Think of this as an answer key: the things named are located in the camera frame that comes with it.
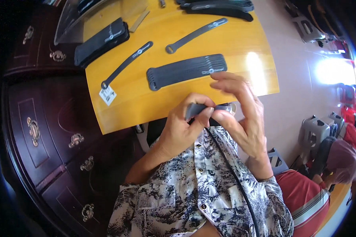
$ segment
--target patterned shirt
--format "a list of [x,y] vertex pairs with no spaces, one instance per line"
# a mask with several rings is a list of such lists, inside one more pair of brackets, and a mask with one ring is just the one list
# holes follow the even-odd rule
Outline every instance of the patterned shirt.
[[162,163],[146,183],[121,185],[108,236],[191,236],[206,221],[222,236],[285,236],[294,231],[275,177],[257,181],[237,155],[237,144],[221,126],[210,127],[239,178],[247,203],[218,147],[206,130],[192,146]]

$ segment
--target yellow wooden tabletop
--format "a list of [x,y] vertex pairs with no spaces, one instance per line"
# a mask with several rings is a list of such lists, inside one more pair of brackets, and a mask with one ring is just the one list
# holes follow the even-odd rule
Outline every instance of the yellow wooden tabletop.
[[[209,76],[176,83],[158,91],[150,90],[146,77],[147,69],[184,59],[223,54],[228,72],[248,78],[257,95],[279,92],[270,47],[254,12],[251,12],[254,18],[252,22],[226,17],[228,23],[193,39],[174,54],[168,54],[165,51],[166,45],[223,16],[186,14],[174,0],[166,0],[166,8],[160,8],[158,0],[148,0],[148,9],[150,13],[136,32],[130,33],[128,41],[100,56],[86,68],[92,105],[103,134],[164,118],[190,92],[208,95],[216,104],[236,100],[231,95],[210,88],[209,84],[213,80]],[[111,15],[109,11],[99,12],[92,17],[92,21],[87,22],[85,32],[88,32],[88,26],[104,28],[116,20],[116,17],[116,14]],[[123,20],[131,27],[136,18]],[[152,41],[154,45],[110,83],[117,96],[107,106],[99,96],[101,82],[148,41]]]

